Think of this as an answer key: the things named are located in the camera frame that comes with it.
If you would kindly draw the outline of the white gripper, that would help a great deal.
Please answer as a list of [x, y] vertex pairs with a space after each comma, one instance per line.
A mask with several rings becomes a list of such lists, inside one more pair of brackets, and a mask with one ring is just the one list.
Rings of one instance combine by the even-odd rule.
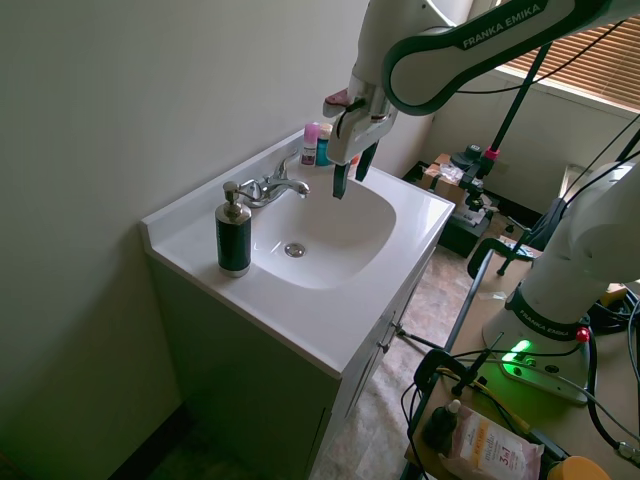
[[365, 101], [355, 101], [336, 120], [327, 147], [327, 157], [336, 166], [333, 172], [334, 198], [342, 199], [347, 188], [349, 163], [359, 153], [355, 179], [363, 181], [376, 154], [378, 141], [392, 129], [398, 110], [391, 106], [385, 114], [371, 114]]

